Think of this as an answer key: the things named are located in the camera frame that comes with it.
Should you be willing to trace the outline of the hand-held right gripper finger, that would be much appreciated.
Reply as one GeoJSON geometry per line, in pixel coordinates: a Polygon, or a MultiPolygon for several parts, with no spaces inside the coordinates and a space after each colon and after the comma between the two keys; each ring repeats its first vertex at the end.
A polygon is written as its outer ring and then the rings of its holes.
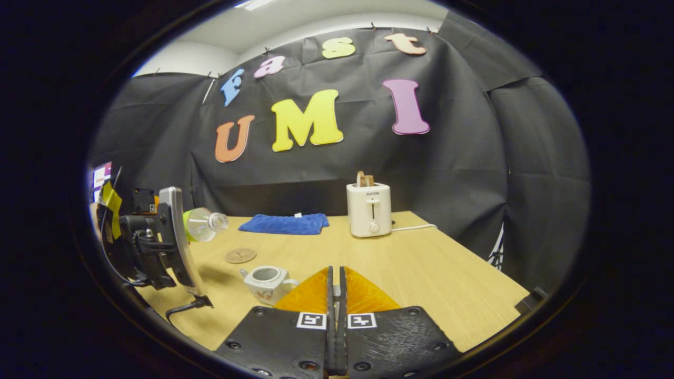
{"type": "Polygon", "coordinates": [[[319,280],[321,312],[255,306],[216,349],[229,364],[253,377],[328,378],[335,333],[334,270],[319,280]]]}
{"type": "Polygon", "coordinates": [[[356,272],[340,267],[338,374],[348,378],[424,378],[462,357],[423,307],[352,311],[356,272]]]}

